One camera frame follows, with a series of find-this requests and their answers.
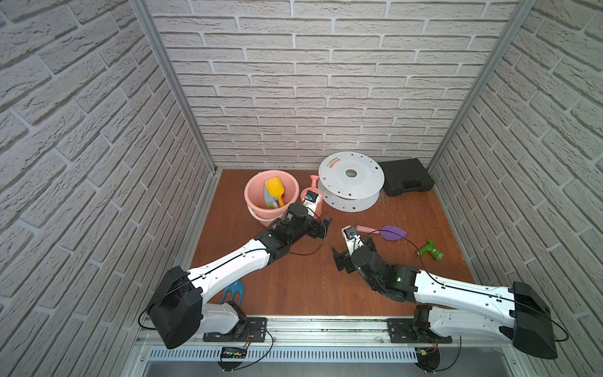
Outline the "pink watering can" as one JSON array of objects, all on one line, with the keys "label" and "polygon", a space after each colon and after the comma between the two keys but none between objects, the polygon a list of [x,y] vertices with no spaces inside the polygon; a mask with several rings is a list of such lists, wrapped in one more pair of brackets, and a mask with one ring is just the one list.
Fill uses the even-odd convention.
[{"label": "pink watering can", "polygon": [[303,206],[310,210],[314,218],[320,218],[323,205],[323,193],[317,187],[320,177],[318,175],[311,175],[310,178],[312,184],[301,192],[300,201]]}]

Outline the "teal trowel light handle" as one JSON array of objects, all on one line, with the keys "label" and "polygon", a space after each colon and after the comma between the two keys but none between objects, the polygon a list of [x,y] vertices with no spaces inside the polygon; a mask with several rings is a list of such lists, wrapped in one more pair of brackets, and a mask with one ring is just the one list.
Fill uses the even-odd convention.
[{"label": "teal trowel light handle", "polygon": [[279,203],[278,203],[278,199],[271,196],[267,190],[265,190],[265,204],[266,204],[266,207],[268,207],[268,209],[277,209],[280,207]]}]

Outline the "yellow scoop blue tip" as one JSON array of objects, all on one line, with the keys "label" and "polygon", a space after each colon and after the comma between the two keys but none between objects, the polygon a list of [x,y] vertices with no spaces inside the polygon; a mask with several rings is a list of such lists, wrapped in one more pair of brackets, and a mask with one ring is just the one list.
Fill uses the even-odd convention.
[{"label": "yellow scoop blue tip", "polygon": [[278,199],[280,207],[284,206],[284,186],[278,176],[269,178],[265,181],[265,190],[267,190],[271,196]]}]

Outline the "purple scoop pink handle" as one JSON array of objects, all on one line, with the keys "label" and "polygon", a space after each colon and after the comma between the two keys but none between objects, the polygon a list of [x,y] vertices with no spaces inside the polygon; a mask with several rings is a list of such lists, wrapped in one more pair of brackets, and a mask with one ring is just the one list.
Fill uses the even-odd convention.
[{"label": "purple scoop pink handle", "polygon": [[378,234],[384,240],[397,241],[402,240],[407,236],[407,232],[397,226],[383,226],[381,229],[373,229],[367,226],[356,226],[359,233]]}]

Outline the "pink plastic bucket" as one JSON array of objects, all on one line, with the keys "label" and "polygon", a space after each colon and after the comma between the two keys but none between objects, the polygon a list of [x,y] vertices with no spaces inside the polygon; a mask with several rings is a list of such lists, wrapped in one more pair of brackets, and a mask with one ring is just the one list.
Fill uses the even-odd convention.
[{"label": "pink plastic bucket", "polygon": [[285,171],[262,171],[244,188],[244,199],[253,218],[264,226],[281,217],[298,199],[297,180]]}]

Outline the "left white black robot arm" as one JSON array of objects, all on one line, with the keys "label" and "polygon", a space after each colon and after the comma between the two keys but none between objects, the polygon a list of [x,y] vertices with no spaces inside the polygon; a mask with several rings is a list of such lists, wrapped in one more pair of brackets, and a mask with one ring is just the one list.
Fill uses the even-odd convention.
[{"label": "left white black robot arm", "polygon": [[143,314],[149,316],[168,350],[180,347],[199,331],[238,338],[247,316],[235,303],[209,301],[240,278],[286,256],[291,246],[308,236],[324,239],[330,218],[319,218],[294,203],[285,214],[241,248],[207,265],[168,270],[159,282]]}]

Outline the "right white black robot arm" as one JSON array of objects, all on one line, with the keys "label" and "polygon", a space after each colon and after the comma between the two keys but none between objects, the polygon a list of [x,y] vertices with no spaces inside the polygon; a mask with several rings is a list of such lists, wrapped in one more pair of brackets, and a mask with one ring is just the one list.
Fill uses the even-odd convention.
[{"label": "right white black robot arm", "polygon": [[370,245],[352,252],[333,251],[339,271],[357,272],[372,291],[399,303],[415,303],[418,309],[445,306],[476,314],[498,327],[495,333],[510,339],[513,347],[535,358],[555,360],[557,344],[551,309],[529,284],[515,281],[511,287],[468,284],[426,270],[385,262]]}]

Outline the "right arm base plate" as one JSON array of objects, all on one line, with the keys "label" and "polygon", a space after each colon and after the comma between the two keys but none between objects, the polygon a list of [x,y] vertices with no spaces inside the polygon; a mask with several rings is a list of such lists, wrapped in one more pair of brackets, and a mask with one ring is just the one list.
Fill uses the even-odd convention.
[{"label": "right arm base plate", "polygon": [[389,318],[386,320],[390,342],[393,344],[450,344],[452,337],[439,336],[425,325],[416,325],[412,318]]}]

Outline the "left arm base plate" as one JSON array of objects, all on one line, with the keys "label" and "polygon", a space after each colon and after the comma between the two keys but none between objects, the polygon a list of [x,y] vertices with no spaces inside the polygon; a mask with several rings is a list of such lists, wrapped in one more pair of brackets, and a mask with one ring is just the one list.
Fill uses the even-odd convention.
[{"label": "left arm base plate", "polygon": [[265,342],[268,319],[266,317],[247,317],[240,320],[227,334],[219,332],[205,333],[204,342]]}]

